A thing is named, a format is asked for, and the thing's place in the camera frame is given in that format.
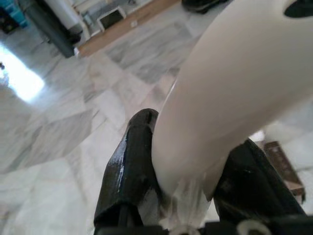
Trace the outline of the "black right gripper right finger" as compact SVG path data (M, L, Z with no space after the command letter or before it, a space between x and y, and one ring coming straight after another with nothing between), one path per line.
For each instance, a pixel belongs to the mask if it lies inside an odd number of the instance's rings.
M305 215L264 152L251 140L230 152L213 199L221 221Z

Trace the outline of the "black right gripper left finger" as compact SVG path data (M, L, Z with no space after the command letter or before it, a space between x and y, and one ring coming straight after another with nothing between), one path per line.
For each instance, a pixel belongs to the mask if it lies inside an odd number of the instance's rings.
M143 109L126 131L104 171L94 214L94 234L106 228L147 227L159 222L162 192L152 165L152 137L158 112Z

